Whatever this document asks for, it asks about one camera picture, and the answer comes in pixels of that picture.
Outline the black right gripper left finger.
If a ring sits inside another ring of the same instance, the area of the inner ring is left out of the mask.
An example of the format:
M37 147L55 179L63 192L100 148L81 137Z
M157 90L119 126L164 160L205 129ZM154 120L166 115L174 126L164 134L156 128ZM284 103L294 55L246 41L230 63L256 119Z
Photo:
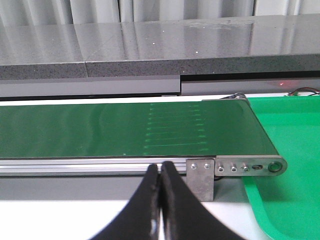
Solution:
M142 182L122 211L93 240L157 240L159 238L158 167L148 166Z

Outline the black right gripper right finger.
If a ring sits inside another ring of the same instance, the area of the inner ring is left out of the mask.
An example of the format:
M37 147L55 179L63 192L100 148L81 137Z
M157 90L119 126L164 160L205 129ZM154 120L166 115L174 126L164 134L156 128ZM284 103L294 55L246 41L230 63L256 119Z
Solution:
M160 204L167 240L243 239L201 204L170 161L161 167Z

